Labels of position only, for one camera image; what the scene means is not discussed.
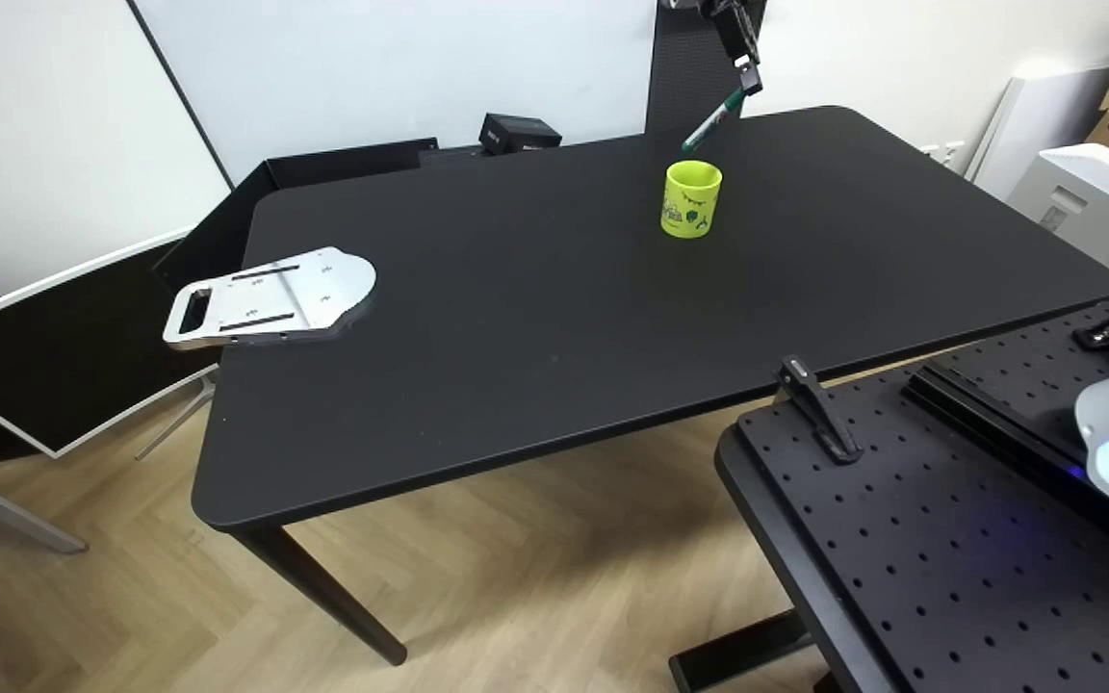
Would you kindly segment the green marker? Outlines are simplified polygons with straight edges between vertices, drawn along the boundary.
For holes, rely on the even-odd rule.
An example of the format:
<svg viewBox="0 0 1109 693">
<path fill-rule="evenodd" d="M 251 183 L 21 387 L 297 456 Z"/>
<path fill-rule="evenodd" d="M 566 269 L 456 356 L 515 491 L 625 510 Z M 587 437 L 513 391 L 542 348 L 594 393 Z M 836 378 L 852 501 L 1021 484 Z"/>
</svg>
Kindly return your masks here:
<svg viewBox="0 0 1109 693">
<path fill-rule="evenodd" d="M 698 152 L 723 120 L 738 116 L 748 94 L 726 94 L 686 138 L 680 152 Z"/>
</svg>

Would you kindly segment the yellow cup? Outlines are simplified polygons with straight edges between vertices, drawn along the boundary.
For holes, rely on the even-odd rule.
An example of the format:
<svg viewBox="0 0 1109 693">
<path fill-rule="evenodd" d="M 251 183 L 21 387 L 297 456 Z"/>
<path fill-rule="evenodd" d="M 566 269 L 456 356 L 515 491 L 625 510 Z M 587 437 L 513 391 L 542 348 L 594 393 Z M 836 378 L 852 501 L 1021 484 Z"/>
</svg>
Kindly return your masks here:
<svg viewBox="0 0 1109 693">
<path fill-rule="evenodd" d="M 717 220 L 721 190 L 721 165 L 699 160 L 671 161 L 662 178 L 662 230 L 671 239 L 705 239 Z"/>
</svg>

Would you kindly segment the black small box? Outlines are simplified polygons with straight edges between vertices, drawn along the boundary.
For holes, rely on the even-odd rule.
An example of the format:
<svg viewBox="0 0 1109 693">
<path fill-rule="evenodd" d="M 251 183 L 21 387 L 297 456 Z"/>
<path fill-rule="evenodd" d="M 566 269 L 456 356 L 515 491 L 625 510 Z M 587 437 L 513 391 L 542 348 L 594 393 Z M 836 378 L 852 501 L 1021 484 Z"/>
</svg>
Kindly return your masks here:
<svg viewBox="0 0 1109 693">
<path fill-rule="evenodd" d="M 555 152 L 560 137 L 530 116 L 487 111 L 478 131 L 485 153 Z"/>
</svg>

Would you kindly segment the black table clamp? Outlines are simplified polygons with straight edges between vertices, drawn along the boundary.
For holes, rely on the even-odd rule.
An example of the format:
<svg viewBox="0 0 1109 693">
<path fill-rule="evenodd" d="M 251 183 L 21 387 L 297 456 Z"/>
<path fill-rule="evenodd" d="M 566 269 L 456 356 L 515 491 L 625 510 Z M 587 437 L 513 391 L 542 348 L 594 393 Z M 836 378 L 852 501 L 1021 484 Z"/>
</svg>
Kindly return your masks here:
<svg viewBox="0 0 1109 693">
<path fill-rule="evenodd" d="M 786 360 L 776 370 L 776 387 L 786 400 L 795 407 L 795 418 L 811 429 L 811 439 L 820 442 L 820 451 L 840 466 L 854 466 L 857 447 L 831 418 L 831 404 L 817 374 L 799 360 Z"/>
</svg>

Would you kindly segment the white computer case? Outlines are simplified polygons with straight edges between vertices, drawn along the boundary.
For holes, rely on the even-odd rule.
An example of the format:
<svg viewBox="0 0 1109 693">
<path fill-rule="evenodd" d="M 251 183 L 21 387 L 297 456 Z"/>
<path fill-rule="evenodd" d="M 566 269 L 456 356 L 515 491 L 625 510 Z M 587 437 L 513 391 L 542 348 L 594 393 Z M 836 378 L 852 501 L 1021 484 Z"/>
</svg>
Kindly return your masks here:
<svg viewBox="0 0 1109 693">
<path fill-rule="evenodd" d="M 1040 152 L 1010 203 L 1109 269 L 1109 148 Z"/>
</svg>

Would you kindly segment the white whiteboard panel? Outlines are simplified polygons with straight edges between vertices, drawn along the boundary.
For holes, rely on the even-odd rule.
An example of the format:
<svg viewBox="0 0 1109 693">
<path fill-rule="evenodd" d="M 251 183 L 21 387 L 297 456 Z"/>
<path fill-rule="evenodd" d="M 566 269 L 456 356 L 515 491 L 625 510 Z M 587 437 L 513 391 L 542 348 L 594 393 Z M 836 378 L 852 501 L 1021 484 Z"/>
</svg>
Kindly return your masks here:
<svg viewBox="0 0 1109 693">
<path fill-rule="evenodd" d="M 220 175 L 435 138 L 487 111 L 637 137 L 659 0 L 125 0 Z"/>
</svg>

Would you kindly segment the black perforated breadboard table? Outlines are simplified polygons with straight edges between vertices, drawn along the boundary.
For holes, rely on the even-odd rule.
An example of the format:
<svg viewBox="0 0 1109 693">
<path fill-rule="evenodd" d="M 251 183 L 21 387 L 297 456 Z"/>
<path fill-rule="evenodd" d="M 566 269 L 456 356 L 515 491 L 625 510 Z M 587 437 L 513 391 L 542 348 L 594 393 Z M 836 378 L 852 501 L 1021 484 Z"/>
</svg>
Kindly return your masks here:
<svg viewBox="0 0 1109 693">
<path fill-rule="evenodd" d="M 1109 693 L 1109 498 L 1075 398 L 1109 378 L 1109 303 L 826 393 L 857 461 L 790 404 L 717 472 L 831 682 L 852 693 Z"/>
</svg>

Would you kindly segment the black table leg base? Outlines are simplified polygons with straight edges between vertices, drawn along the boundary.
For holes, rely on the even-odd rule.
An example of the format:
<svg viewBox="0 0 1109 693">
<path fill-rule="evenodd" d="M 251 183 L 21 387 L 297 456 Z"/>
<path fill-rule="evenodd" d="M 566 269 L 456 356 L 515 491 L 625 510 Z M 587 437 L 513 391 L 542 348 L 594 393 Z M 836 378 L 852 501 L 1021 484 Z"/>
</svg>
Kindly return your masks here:
<svg viewBox="0 0 1109 693">
<path fill-rule="evenodd" d="M 676 693 L 705 693 L 721 682 L 731 682 L 754 668 L 776 664 L 799 646 L 807 646 L 811 635 L 799 623 L 795 613 L 776 613 L 759 623 L 748 623 L 738 631 L 726 631 L 721 641 L 709 641 L 699 646 L 689 646 L 671 659 L 671 677 Z"/>
</svg>

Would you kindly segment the black desk leg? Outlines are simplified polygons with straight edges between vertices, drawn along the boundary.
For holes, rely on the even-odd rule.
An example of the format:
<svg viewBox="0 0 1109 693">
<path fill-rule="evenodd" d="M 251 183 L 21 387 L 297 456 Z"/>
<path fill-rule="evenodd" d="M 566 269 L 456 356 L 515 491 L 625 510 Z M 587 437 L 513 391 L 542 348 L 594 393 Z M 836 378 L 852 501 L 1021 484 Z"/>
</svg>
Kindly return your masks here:
<svg viewBox="0 0 1109 693">
<path fill-rule="evenodd" d="M 400 668 L 409 646 L 349 595 L 343 590 L 286 528 L 245 528 L 237 542 L 263 559 L 277 577 L 302 595 L 317 610 L 358 635 L 373 656 Z"/>
</svg>

